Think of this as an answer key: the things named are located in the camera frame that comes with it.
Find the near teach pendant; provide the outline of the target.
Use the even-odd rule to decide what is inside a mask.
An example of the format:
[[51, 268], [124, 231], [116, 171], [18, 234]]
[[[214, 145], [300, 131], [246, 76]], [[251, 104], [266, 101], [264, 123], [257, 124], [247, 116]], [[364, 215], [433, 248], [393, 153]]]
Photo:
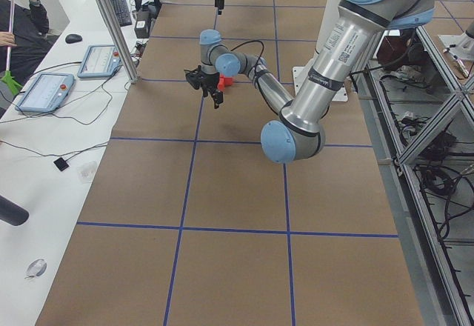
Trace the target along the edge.
[[59, 108], [75, 84], [68, 73], [42, 73], [28, 86], [16, 105], [20, 113], [50, 113]]

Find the black computer mouse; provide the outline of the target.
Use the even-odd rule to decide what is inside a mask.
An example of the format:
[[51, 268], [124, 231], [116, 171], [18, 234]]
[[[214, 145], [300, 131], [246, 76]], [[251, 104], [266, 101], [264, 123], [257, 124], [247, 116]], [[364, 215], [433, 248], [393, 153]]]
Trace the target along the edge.
[[64, 40], [67, 44], [75, 44], [82, 41], [83, 38], [79, 34], [71, 33], [71, 34], [66, 35]]

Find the small black square pad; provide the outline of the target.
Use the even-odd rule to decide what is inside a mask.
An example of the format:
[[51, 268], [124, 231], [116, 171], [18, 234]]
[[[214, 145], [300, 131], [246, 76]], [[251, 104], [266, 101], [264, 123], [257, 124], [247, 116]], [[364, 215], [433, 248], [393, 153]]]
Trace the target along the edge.
[[67, 163], [67, 161], [65, 159], [63, 159], [62, 157], [59, 157], [57, 158], [53, 164], [57, 167], [57, 169], [59, 171], [64, 171], [66, 170], [68, 167], [69, 167], [69, 164]]

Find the red cube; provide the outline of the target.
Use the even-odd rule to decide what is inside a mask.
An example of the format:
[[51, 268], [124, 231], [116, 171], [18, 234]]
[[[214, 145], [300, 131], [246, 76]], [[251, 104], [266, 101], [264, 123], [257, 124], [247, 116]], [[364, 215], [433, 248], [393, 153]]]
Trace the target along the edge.
[[219, 91], [224, 92], [226, 87], [230, 87], [233, 85], [233, 82], [234, 82], [234, 78], [232, 76], [229, 77], [229, 76], [224, 76], [223, 74], [221, 74], [219, 76], [217, 88]]

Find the person in dark jacket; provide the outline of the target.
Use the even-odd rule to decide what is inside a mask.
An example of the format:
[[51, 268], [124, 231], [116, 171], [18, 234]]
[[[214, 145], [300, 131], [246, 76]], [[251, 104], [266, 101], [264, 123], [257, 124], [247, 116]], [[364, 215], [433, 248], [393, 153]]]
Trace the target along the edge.
[[28, 0], [28, 7], [15, 6], [13, 29], [9, 29], [10, 0], [1, 0], [1, 71], [6, 69], [7, 49], [11, 49], [10, 72], [24, 84], [41, 64], [53, 44], [47, 10], [40, 0]]

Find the far teach pendant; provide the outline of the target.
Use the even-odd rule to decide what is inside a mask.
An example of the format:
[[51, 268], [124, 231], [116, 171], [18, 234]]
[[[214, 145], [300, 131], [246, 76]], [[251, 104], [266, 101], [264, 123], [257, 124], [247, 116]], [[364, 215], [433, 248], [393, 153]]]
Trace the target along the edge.
[[121, 65], [119, 52], [113, 44], [90, 45], [77, 72], [80, 79], [106, 79]]

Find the teach pendant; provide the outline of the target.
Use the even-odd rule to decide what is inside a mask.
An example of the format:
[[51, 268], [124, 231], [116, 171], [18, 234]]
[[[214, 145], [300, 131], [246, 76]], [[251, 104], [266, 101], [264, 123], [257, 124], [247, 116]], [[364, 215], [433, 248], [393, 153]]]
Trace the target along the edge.
[[119, 52], [113, 44], [90, 45], [77, 72], [80, 79], [106, 79], [121, 65]]
[[75, 84], [68, 73], [42, 73], [28, 86], [16, 105], [20, 113], [50, 113], [59, 108]]

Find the black keyboard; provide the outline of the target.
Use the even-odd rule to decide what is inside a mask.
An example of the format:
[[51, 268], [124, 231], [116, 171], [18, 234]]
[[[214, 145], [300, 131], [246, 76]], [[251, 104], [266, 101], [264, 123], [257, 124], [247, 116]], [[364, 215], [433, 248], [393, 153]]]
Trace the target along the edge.
[[121, 27], [129, 26], [133, 23], [127, 0], [110, 0], [110, 3]]

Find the aluminium frame post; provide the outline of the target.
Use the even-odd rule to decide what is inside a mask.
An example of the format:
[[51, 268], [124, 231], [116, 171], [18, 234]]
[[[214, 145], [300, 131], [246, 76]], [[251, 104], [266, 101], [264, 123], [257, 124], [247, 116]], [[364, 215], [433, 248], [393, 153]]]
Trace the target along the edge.
[[110, 3], [110, 0], [96, 0], [96, 4], [113, 43], [118, 50], [119, 57], [128, 75], [129, 81], [131, 84], [135, 84], [138, 81], [138, 72], [131, 58], [125, 37], [113, 10], [113, 6]]

